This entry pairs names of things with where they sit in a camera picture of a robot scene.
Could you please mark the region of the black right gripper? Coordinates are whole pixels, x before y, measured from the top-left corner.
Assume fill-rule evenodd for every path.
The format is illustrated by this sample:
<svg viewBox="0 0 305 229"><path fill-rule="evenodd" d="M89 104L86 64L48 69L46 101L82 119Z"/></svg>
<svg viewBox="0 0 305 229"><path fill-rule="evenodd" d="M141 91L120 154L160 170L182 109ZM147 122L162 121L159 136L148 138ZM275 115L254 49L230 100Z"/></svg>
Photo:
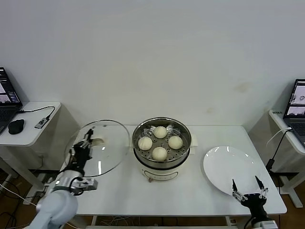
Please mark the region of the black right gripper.
<svg viewBox="0 0 305 229"><path fill-rule="evenodd" d="M266 217L267 213L264 209L264 205L267 201L267 193L269 189L264 186L263 182L255 176L257 184L260 188L260 193L252 193L243 195L237 189L234 179L232 179L232 196L241 203L242 206L250 210L252 217Z"/></svg>

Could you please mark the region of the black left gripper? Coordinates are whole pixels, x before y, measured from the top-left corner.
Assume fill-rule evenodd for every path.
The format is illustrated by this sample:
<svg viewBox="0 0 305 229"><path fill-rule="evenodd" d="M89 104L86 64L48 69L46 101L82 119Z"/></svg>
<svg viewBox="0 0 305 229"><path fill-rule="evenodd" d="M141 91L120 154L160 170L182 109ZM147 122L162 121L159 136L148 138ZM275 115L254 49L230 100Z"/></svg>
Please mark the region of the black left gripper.
<svg viewBox="0 0 305 229"><path fill-rule="evenodd" d="M83 170L86 165L86 162L92 158L92 135L93 129L91 128L86 133L86 139L79 141L72 147L72 154L68 164L69 170Z"/></svg>

